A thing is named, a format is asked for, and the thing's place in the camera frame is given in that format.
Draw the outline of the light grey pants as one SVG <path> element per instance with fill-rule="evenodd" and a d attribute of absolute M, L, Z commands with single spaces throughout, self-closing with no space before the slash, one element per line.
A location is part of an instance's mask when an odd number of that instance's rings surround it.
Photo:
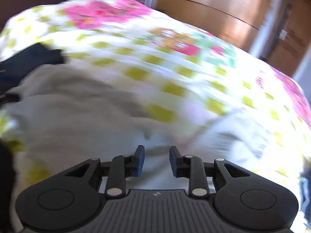
<path fill-rule="evenodd" d="M 185 188 L 186 180 L 172 175 L 171 146 L 206 162 L 224 158 L 246 169 L 255 162 L 238 112 L 185 137 L 180 135 L 185 125 L 174 128 L 149 119 L 131 93 L 64 65 L 35 69 L 12 92 L 20 100 L 4 106 L 13 120 L 6 137 L 23 145 L 15 161 L 21 189 L 89 158 L 109 161 L 130 154 L 138 145 L 145 147 L 146 159 L 142 176 L 129 188 Z"/>

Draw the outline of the folded black garment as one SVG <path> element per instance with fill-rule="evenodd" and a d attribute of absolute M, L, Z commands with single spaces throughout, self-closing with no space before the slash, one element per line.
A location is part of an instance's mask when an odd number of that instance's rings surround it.
<path fill-rule="evenodd" d="M 61 50 L 37 43 L 1 61 L 1 95 L 19 85 L 25 76 L 41 65 L 64 64 Z"/>

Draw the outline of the checkered floral bed quilt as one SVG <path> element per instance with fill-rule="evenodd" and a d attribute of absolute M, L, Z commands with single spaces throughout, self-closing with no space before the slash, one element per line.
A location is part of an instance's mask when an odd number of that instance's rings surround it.
<path fill-rule="evenodd" d="M 126 179 L 124 197 L 106 197 L 105 162 L 113 159 L 100 158 L 21 189 L 15 161 L 23 145 L 6 137 L 13 120 L 4 104 L 1 142 L 16 173 L 14 232 L 310 232 L 299 188 L 303 157 L 310 157 L 310 105 L 290 77 L 135 0 L 26 9 L 1 31 L 1 61 L 37 43 L 62 51 L 65 63 L 57 65 L 131 93 L 149 119 L 185 125 L 182 136 L 238 112 L 255 162 L 246 169 L 224 158 L 201 158 L 208 197 L 190 197 L 187 178 L 185 188 L 129 188 L 139 177 Z"/>

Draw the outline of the folded dark grey jeans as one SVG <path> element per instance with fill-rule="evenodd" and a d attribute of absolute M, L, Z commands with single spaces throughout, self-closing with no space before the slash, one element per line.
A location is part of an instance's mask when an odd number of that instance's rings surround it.
<path fill-rule="evenodd" d="M 306 218 L 310 217 L 310 157 L 303 157 L 303 170 L 300 174 L 299 188 L 301 211 Z"/>

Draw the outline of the wooden wardrobe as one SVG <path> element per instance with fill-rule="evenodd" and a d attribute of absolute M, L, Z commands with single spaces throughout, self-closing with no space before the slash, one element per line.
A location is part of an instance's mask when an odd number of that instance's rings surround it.
<path fill-rule="evenodd" d="M 272 0 L 157 0 L 157 10 L 248 52 Z"/>

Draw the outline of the brown wooden door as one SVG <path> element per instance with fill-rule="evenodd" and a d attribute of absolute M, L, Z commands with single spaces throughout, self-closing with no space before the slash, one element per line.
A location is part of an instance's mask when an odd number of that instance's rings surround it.
<path fill-rule="evenodd" d="M 310 0 L 281 0 L 260 59 L 292 77 L 310 45 Z"/>

